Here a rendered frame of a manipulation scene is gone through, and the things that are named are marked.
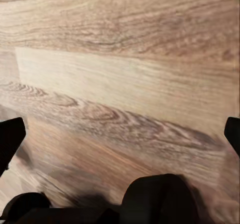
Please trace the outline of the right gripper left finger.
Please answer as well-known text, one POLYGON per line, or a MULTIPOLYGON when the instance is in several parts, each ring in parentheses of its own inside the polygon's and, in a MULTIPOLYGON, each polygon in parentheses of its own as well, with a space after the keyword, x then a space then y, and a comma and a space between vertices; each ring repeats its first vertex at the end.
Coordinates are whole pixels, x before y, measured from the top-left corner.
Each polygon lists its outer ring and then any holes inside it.
POLYGON ((0 123, 0 176, 26 136, 23 119, 19 116, 0 123))

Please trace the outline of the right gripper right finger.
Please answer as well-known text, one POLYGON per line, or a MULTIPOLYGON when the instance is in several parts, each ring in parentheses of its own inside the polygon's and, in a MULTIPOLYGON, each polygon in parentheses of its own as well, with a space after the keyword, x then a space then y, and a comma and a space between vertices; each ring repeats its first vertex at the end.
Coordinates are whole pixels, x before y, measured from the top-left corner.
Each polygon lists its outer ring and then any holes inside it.
POLYGON ((224 135, 240 157, 240 119, 229 117, 224 130, 224 135))

